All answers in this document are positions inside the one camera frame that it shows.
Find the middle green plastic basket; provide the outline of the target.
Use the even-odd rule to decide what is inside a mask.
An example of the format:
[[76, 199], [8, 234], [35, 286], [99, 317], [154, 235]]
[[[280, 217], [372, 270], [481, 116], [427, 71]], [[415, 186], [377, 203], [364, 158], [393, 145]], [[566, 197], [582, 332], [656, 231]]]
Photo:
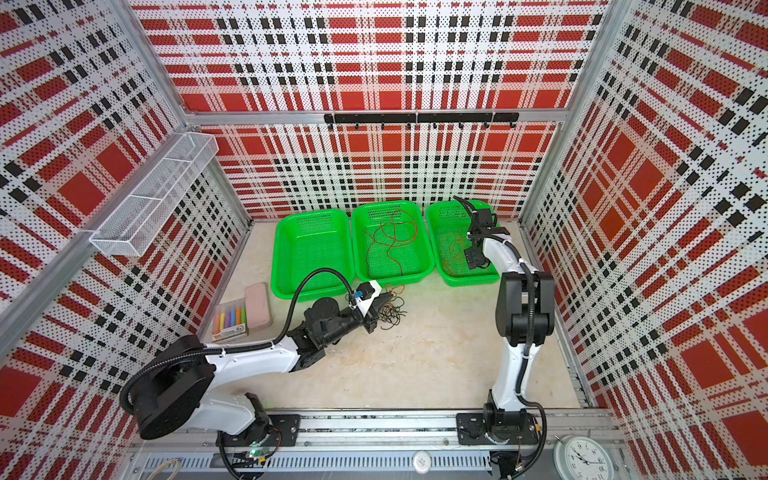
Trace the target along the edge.
[[435, 268], [419, 206], [411, 201], [362, 205], [351, 215], [355, 272], [362, 281], [418, 283]]

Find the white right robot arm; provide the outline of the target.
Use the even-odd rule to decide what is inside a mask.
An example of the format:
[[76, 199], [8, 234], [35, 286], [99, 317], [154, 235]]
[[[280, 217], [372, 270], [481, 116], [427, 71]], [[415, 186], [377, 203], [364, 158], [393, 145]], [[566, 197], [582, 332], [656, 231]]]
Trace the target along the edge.
[[470, 220], [470, 247], [464, 251], [468, 268], [492, 266], [500, 276], [494, 319], [502, 363], [483, 407], [481, 437], [497, 444], [527, 435], [538, 440], [532, 412], [542, 406], [527, 398], [526, 388], [535, 357], [554, 332], [554, 279], [524, 258], [491, 209], [459, 196], [454, 200]]

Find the white round clock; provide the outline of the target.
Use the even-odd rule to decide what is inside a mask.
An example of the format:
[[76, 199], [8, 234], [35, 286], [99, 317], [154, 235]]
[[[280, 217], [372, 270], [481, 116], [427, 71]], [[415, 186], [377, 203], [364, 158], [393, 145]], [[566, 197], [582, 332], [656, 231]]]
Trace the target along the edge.
[[608, 451], [584, 436], [557, 438], [553, 459], [562, 480], [613, 480], [615, 470]]

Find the metal base rail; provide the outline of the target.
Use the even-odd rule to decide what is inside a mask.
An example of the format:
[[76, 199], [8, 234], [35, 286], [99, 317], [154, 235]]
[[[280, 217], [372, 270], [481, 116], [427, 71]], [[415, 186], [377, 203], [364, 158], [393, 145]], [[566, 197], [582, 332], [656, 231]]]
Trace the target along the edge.
[[186, 429], [133, 444], [121, 479], [227, 479], [223, 460], [257, 479], [497, 479], [535, 446], [486, 441], [474, 410], [275, 410], [281, 445], [220, 449], [212, 431]]

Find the left green plastic basket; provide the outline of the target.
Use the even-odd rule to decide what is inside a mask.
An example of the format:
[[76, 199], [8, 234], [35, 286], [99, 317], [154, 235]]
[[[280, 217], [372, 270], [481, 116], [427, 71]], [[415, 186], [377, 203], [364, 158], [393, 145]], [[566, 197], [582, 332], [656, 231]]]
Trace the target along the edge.
[[349, 283], [355, 278], [349, 217], [341, 210], [294, 214], [277, 224], [272, 293], [291, 300], [305, 277], [319, 268], [334, 269]]

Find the right green plastic basket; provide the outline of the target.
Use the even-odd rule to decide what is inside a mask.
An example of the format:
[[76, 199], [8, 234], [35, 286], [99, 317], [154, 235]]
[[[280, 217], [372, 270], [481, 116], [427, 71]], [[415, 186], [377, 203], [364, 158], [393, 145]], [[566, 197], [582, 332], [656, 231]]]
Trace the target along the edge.
[[[438, 273], [450, 287], [495, 283], [505, 272], [520, 273], [520, 254], [512, 244], [508, 229], [499, 224], [486, 232], [470, 231], [471, 211], [491, 207], [477, 200], [455, 196], [451, 201], [435, 203], [427, 208], [428, 233]], [[472, 240], [483, 241], [483, 253], [491, 261], [487, 269], [469, 270], [464, 250]]]

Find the pink eraser block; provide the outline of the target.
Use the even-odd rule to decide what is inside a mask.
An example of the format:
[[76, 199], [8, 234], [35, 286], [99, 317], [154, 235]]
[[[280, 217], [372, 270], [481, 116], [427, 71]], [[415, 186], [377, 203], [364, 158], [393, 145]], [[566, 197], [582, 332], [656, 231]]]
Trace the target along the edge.
[[261, 282], [246, 287], [244, 301], [247, 327], [250, 331], [263, 330], [272, 325], [266, 283]]

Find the coloured marker pack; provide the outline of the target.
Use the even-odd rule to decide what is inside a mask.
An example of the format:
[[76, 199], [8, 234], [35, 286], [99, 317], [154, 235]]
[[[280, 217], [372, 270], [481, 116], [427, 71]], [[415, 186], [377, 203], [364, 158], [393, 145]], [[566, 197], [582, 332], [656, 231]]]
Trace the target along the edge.
[[221, 343], [248, 335], [245, 299], [218, 305], [212, 319], [211, 338], [215, 343]]

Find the green plastic basket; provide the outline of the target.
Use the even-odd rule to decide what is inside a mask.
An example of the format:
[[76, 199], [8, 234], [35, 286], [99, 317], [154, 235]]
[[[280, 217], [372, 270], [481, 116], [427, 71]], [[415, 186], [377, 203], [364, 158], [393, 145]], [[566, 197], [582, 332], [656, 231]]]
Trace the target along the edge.
[[[438, 273], [450, 287], [495, 283], [505, 272], [520, 273], [520, 254], [512, 244], [508, 229], [499, 224], [486, 232], [470, 231], [471, 211], [491, 207], [477, 200], [455, 196], [451, 201], [435, 203], [427, 208], [428, 233]], [[491, 261], [487, 269], [469, 270], [464, 250], [472, 240], [483, 241], [483, 253]]]
[[435, 268], [419, 206], [411, 201], [362, 205], [351, 215], [355, 272], [362, 281], [418, 283]]
[[291, 300], [305, 277], [319, 268], [334, 269], [349, 283], [355, 278], [349, 217], [341, 210], [294, 214], [277, 224], [272, 293]]

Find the black hook rail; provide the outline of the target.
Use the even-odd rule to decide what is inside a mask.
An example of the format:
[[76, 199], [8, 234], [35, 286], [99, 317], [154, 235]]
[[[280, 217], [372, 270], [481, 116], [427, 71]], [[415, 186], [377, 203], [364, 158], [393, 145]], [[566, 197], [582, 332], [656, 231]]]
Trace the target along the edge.
[[438, 113], [336, 113], [325, 114], [323, 119], [327, 125], [352, 125], [358, 128], [363, 124], [467, 124], [481, 125], [502, 123], [515, 124], [520, 119], [519, 112], [438, 112]]

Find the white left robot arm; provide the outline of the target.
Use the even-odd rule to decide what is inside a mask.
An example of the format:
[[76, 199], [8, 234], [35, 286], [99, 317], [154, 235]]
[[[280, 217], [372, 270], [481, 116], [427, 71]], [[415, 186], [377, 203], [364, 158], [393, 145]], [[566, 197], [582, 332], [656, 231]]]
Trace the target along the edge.
[[270, 341], [224, 346], [187, 335], [162, 350], [129, 378], [119, 392], [122, 409], [144, 440], [182, 428], [213, 430], [220, 446], [247, 446], [286, 439], [286, 428], [269, 417], [254, 393], [228, 393], [226, 386], [266, 374], [295, 373], [324, 358], [326, 349], [363, 328], [373, 332], [394, 294], [377, 281], [342, 285], [348, 305], [324, 297], [304, 313], [299, 326], [283, 326]]

